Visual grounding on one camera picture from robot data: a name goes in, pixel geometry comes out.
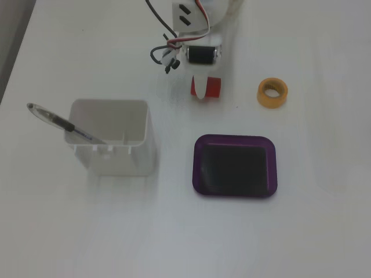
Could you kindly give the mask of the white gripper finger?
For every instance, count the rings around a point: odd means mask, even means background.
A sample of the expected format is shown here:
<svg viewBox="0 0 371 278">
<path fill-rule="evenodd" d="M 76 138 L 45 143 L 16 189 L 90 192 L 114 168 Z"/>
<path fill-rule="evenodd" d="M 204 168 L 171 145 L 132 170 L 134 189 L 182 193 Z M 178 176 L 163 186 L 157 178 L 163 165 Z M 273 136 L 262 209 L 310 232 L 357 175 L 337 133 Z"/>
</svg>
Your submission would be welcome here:
<svg viewBox="0 0 371 278">
<path fill-rule="evenodd" d="M 184 74 L 159 74 L 157 78 L 157 97 L 170 106 L 182 106 L 186 95 L 186 76 Z"/>
<path fill-rule="evenodd" d="M 206 75 L 194 75 L 194 89 L 198 99 L 203 100 L 206 96 L 208 77 Z"/>
</svg>

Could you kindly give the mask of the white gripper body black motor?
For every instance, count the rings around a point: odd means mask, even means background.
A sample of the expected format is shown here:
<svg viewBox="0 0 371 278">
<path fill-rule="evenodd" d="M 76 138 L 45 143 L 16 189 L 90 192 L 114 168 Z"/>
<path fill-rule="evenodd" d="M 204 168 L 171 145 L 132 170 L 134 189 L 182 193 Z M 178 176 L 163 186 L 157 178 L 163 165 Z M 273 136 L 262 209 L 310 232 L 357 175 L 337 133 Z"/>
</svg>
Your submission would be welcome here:
<svg viewBox="0 0 371 278">
<path fill-rule="evenodd" d="M 179 58 L 186 70 L 216 70 L 223 61 L 223 35 L 210 32 L 207 36 L 181 43 Z"/>
</svg>

